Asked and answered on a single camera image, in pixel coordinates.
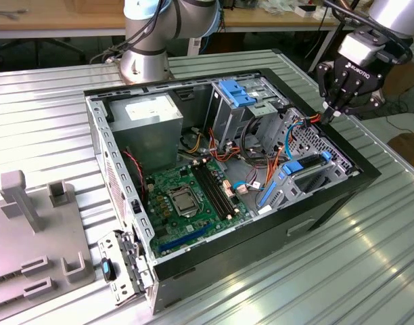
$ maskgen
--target blue cable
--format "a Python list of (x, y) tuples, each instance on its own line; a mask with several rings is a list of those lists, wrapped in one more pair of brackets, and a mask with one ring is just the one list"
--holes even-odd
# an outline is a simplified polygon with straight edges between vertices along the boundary
[(235, 190), (236, 188), (238, 188), (240, 185), (242, 185), (242, 184), (246, 184), (246, 182), (245, 181), (238, 181), (237, 183), (235, 183), (234, 185), (233, 185), (233, 189)]
[(208, 36), (206, 37), (206, 42), (205, 42), (205, 44), (204, 44), (204, 46), (203, 46), (202, 50), (200, 51), (200, 54), (202, 54), (202, 52), (204, 52), (204, 51), (206, 50), (207, 45), (208, 45), (208, 41), (209, 41), (209, 40), (210, 40), (210, 35), (208, 35)]
[(290, 133), (291, 130), (296, 126), (296, 125), (302, 125), (302, 122), (297, 122), (294, 123), (290, 128), (288, 128), (287, 134), (285, 135), (285, 153), (287, 154), (287, 156), (291, 159), (293, 159), (293, 155), (290, 152), (290, 148), (288, 147), (288, 140), (290, 138)]

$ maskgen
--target blue pci slot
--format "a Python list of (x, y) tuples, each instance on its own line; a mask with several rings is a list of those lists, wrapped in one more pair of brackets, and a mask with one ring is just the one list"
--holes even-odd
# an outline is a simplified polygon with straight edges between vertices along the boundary
[(276, 182), (273, 181), (272, 184), (270, 185), (269, 189), (267, 190), (267, 193), (262, 197), (260, 204), (258, 205), (258, 207), (262, 207), (264, 205), (264, 203), (267, 201), (267, 199), (269, 198), (270, 194), (272, 194), (272, 191), (276, 188)]
[(192, 239), (196, 239), (198, 237), (201, 237), (202, 235), (204, 235), (206, 233), (206, 231), (208, 230), (208, 228), (210, 228), (212, 226), (212, 224), (208, 224), (205, 225), (203, 228), (197, 230), (196, 232), (192, 232), (191, 234), (188, 234), (186, 236), (183, 236), (179, 239), (173, 240), (172, 242), (167, 242), (166, 244), (160, 245), (159, 246), (159, 251), (163, 252), (166, 251), (168, 249), (172, 249), (174, 247), (180, 246), (182, 244), (184, 244), (185, 242), (189, 242)]

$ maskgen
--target wooden desk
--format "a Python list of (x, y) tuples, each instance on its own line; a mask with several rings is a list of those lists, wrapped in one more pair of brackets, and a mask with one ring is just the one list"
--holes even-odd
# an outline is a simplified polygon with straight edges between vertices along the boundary
[[(123, 14), (79, 14), (72, 0), (4, 0), (0, 10), (26, 8), (19, 20), (0, 16), (0, 39), (124, 35)], [(263, 9), (225, 10), (227, 32), (316, 30), (320, 21), (286, 12), (274, 16)], [(323, 30), (333, 30), (335, 20)]]
[(4, 0), (0, 10), (28, 9), (19, 20), (0, 16), (0, 39), (124, 35), (121, 14), (79, 14), (72, 0)]
[[(303, 18), (294, 12), (272, 15), (263, 9), (225, 10), (225, 27), (227, 32), (285, 31), (318, 29), (320, 20)], [(332, 30), (338, 25), (334, 19), (325, 20), (323, 30)]]

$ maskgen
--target ram slot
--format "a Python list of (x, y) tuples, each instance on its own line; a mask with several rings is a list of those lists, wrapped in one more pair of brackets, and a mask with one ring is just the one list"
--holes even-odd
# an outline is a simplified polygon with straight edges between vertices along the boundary
[(208, 200), (216, 210), (220, 220), (224, 220), (228, 215), (234, 215), (235, 211), (225, 197), (225, 194), (219, 188), (210, 170), (204, 165), (199, 167), (192, 167), (192, 173), (201, 186), (201, 189), (207, 195)]

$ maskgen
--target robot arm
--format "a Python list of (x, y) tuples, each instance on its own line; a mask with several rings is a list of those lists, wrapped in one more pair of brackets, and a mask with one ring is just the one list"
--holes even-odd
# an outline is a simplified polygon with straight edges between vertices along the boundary
[(219, 0), (126, 0), (124, 15), (127, 44), (120, 71), (126, 83), (142, 83), (168, 79), (166, 42), (212, 34), (220, 5)]
[[(369, 18), (360, 17), (349, 9), (324, 0), (334, 14), (344, 14), (360, 26), (343, 40), (334, 62), (317, 66), (320, 96), (325, 99), (321, 122), (334, 116), (358, 114), (379, 108), (386, 75), (393, 66), (410, 61), (410, 45), (414, 35), (414, 0), (375, 0)], [(371, 93), (369, 101), (352, 107), (350, 101)]]

